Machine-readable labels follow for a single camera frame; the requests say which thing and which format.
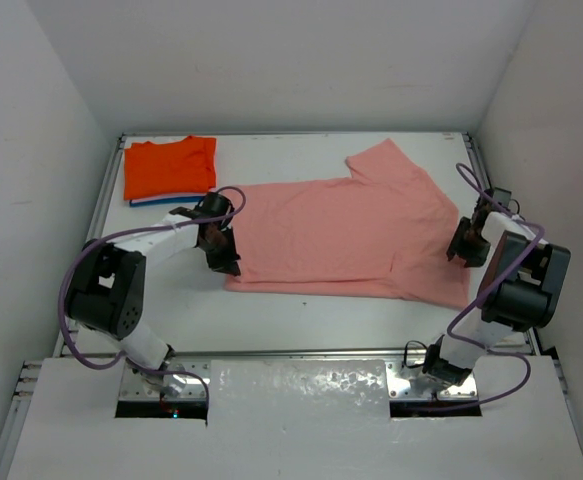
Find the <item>pink t-shirt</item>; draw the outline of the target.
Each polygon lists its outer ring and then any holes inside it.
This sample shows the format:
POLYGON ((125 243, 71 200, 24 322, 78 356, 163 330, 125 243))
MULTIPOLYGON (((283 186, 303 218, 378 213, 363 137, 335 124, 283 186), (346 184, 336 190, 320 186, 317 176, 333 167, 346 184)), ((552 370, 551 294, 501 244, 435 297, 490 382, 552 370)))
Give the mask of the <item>pink t-shirt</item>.
POLYGON ((461 309, 470 273, 446 256, 459 212, 391 140, 346 178, 244 185, 228 291, 393 298, 461 309))

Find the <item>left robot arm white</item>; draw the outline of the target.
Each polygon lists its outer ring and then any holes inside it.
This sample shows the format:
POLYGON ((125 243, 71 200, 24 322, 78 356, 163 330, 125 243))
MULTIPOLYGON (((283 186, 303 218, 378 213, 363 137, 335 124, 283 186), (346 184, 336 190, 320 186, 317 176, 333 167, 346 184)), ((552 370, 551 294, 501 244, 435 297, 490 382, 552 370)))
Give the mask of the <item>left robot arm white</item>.
POLYGON ((211 271, 238 276, 231 221, 246 204, 241 189, 222 187, 192 208, 170 210, 156 224, 89 240, 68 268, 57 300, 61 335, 74 358, 93 370, 124 359, 147 375, 168 374, 172 348, 142 320, 147 272, 178 253, 198 249, 211 271), (119 353, 108 364, 87 359, 71 339, 69 320, 114 342, 119 353))

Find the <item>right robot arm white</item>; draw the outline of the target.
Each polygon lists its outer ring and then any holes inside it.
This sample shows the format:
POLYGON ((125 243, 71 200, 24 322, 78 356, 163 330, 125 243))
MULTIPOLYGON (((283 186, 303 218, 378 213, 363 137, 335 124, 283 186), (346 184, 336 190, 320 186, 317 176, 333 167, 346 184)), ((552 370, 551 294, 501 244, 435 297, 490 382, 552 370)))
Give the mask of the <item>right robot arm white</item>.
POLYGON ((411 387, 436 393, 460 386, 501 340, 552 320, 571 251, 513 214, 510 200, 507 190, 487 189, 473 214, 459 221, 447 258, 486 270, 474 302, 428 346, 423 362, 402 366, 411 387))

